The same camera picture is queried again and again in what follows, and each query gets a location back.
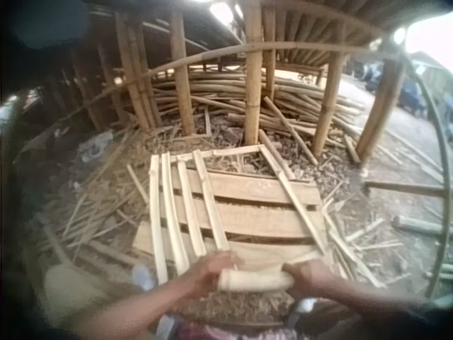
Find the hand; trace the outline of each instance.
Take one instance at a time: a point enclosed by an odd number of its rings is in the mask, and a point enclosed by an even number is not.
[[[336,276],[319,259],[302,263],[283,264],[282,270],[294,279],[288,293],[295,299],[322,297],[323,292],[335,283]]]
[[[216,251],[201,257],[179,280],[184,289],[188,290],[188,298],[203,298],[217,287],[222,269],[233,265],[230,251]]]

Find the left hand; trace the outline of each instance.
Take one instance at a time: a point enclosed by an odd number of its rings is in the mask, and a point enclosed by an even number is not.
[[[216,251],[201,257],[178,280],[187,290],[188,298],[203,298],[215,290],[222,269],[234,265],[230,251]]]

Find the sky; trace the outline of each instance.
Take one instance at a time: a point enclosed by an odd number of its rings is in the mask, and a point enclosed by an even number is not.
[[[423,51],[453,73],[453,12],[419,21],[407,32],[406,51]]]

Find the bamboo column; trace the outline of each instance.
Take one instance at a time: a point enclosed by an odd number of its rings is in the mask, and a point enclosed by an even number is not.
[[[264,41],[275,41],[275,7],[263,9]],[[271,101],[274,100],[275,50],[263,52],[266,66],[266,90]]]
[[[108,88],[113,87],[115,86],[115,80],[113,79],[112,67],[108,63],[107,54],[105,53],[105,49],[101,43],[98,43],[98,53],[99,59],[101,60],[102,70],[104,72],[105,83]],[[118,115],[118,120],[122,126],[126,126],[129,122],[129,116],[123,109],[120,93],[118,91],[114,91],[110,97],[112,98],[113,106],[115,107],[115,111]]]
[[[82,95],[82,99],[84,103],[88,103],[91,100],[90,93],[93,93],[93,91],[90,91],[89,85],[84,82],[84,78],[82,76],[82,71],[81,71],[81,66],[79,64],[79,61],[77,57],[73,54],[72,55],[72,63],[74,65],[74,72],[76,74],[76,79],[77,79],[77,86],[80,89],[80,93]],[[89,106],[86,108],[88,111],[88,115],[90,116],[91,121],[93,122],[94,128],[96,131],[103,131],[105,124],[104,120],[102,118],[101,112],[99,112],[98,108],[94,105]]]
[[[125,70],[126,80],[130,80],[134,78],[134,67],[132,66],[125,19],[121,14],[115,13],[115,23],[122,68]],[[148,130],[149,122],[146,111],[144,110],[137,83],[129,84],[127,86],[127,90],[129,91],[130,100],[132,102],[132,105],[134,106],[134,111],[137,115],[137,121],[139,122],[140,127]]]
[[[173,8],[170,13],[170,44],[173,60],[186,57],[183,13],[179,8]],[[175,68],[176,93],[183,132],[189,136],[195,133],[193,122],[192,101],[190,99],[189,74],[186,66]]]
[[[384,133],[387,120],[401,92],[403,80],[404,64],[386,60],[373,107],[355,148],[362,160],[362,166],[366,164]]]
[[[250,0],[244,2],[244,17],[246,19],[246,42],[261,43],[261,2]],[[260,120],[261,102],[261,65],[263,51],[250,52],[246,60],[246,120],[244,122],[246,145],[258,143],[258,126]]]
[[[338,27],[335,30],[338,44],[343,43],[344,30],[344,23],[339,22]],[[328,129],[331,126],[332,117],[335,112],[338,87],[343,72],[344,56],[345,55],[341,52],[332,52],[331,54],[331,61],[328,65],[326,90],[324,91],[321,112],[319,113],[319,122],[313,139],[313,154],[315,157],[321,156],[324,144],[326,143]]]
[[[148,72],[149,71],[148,58],[147,58],[147,50],[146,50],[145,44],[144,44],[142,21],[138,22],[138,25],[137,25],[137,44],[138,44],[138,48],[139,48],[140,63],[142,66],[141,71],[142,71],[142,73]],[[147,88],[148,99],[149,99],[149,103],[151,104],[151,112],[153,114],[154,122],[156,123],[157,127],[162,126],[161,114],[159,112],[159,107],[157,106],[156,99],[154,97],[154,89],[153,89],[151,77],[147,77],[144,80],[144,83]]]

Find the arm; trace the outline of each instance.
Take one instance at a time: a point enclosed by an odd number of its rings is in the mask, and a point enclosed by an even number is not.
[[[82,320],[75,332],[87,340],[131,339],[140,335],[180,301],[197,298],[215,289],[223,268],[233,264],[228,251],[207,255],[179,278],[156,289],[129,297]]]
[[[295,299],[308,296],[327,298],[369,319],[382,320],[407,314],[409,310],[421,311],[432,307],[431,302],[423,297],[369,287],[337,277],[320,260],[294,265],[286,263],[282,270],[294,278],[295,284],[289,293]]]

